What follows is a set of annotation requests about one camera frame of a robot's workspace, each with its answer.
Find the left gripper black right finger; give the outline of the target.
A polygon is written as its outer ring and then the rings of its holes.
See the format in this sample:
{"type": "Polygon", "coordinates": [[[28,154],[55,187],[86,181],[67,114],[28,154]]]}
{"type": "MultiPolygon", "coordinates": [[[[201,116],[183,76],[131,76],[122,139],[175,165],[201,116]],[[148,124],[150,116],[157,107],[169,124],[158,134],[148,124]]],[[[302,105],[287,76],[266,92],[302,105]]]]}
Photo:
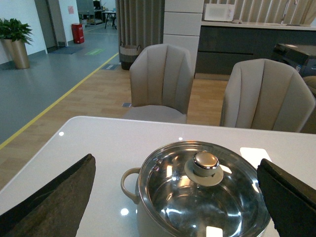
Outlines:
{"type": "Polygon", "coordinates": [[[267,159],[257,168],[265,205],[281,237],[316,235],[316,190],[267,159]]]}

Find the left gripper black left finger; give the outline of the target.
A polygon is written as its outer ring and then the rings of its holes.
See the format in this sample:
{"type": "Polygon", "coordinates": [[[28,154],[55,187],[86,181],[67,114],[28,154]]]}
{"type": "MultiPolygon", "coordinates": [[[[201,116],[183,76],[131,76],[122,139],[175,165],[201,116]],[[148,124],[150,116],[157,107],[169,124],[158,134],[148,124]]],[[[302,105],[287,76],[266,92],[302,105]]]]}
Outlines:
{"type": "Polygon", "coordinates": [[[87,154],[0,216],[2,237],[74,237],[90,199],[95,157],[87,154]]]}

